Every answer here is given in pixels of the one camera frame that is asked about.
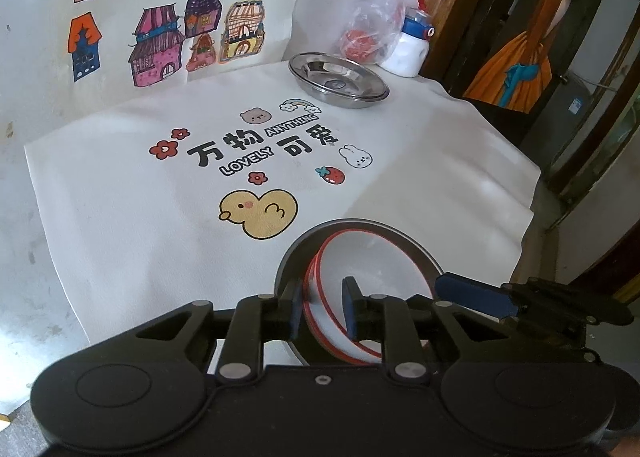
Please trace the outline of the deep steel bowl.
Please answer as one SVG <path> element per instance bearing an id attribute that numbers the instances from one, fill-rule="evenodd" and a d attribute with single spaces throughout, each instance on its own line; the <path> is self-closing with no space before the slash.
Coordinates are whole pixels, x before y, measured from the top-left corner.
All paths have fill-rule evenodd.
<path id="1" fill-rule="evenodd" d="M 286 251 L 276 277 L 281 292 L 302 287 L 303 316 L 292 351 L 308 365 L 371 365 L 381 344 L 352 341 L 342 311 L 342 280 L 355 278 L 364 295 L 434 298 L 442 268 L 405 233 L 368 220 L 342 218 L 304 232 Z"/>

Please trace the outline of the shallow steel plate with sticker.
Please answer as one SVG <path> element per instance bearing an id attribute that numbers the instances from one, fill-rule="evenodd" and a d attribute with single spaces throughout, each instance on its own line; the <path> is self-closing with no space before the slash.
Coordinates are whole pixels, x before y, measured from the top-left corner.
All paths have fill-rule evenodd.
<path id="1" fill-rule="evenodd" d="M 288 61 L 288 70 L 304 92 L 336 107 L 367 108 L 390 96 L 374 71 L 335 55 L 300 53 Z"/>

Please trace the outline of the white printed table mat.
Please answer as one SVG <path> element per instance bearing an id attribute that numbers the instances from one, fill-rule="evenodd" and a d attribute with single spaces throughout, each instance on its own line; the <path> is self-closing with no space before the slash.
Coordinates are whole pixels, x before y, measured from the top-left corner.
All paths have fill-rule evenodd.
<path id="1" fill-rule="evenodd" d="M 364 218 L 446 271 L 500 284 L 532 221 L 538 166 L 436 82 L 314 102 L 285 64 L 144 96 L 25 149 L 58 278 L 99 342 L 196 299 L 271 291 L 314 226 Z"/>

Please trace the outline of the white bottle blue red cap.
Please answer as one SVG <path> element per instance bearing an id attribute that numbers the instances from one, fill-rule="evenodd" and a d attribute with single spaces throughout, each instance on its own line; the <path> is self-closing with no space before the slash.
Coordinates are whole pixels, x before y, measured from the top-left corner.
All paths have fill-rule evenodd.
<path id="1" fill-rule="evenodd" d="M 425 0 L 415 0 L 415 6 L 407 6 L 399 39 L 380 67 L 395 76 L 415 78 L 430 51 L 431 38 L 435 35 L 433 19 L 426 10 Z"/>

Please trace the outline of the clear plastic bag red item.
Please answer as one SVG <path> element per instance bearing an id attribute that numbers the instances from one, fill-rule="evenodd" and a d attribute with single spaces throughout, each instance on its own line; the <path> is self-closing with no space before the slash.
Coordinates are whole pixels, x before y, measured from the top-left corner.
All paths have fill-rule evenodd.
<path id="1" fill-rule="evenodd" d="M 363 0 L 337 42 L 342 57 L 361 65 L 382 62 L 399 39 L 406 0 Z"/>

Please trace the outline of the orange dress figure painting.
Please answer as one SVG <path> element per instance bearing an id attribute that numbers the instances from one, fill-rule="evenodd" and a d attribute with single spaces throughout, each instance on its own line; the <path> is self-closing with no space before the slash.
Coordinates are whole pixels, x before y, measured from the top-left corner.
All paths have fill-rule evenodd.
<path id="1" fill-rule="evenodd" d="M 463 96 L 528 113 L 552 80 L 551 54 L 567 48 L 562 29 L 575 32 L 592 0 L 518 0 L 498 44 Z"/>

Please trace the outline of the houses drawing paper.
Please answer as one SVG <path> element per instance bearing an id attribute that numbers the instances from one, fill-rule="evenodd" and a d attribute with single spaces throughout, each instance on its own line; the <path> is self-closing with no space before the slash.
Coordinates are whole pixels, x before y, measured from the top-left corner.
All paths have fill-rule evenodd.
<path id="1" fill-rule="evenodd" d="M 54 0 L 56 96 L 102 108 L 278 62 L 297 0 Z"/>

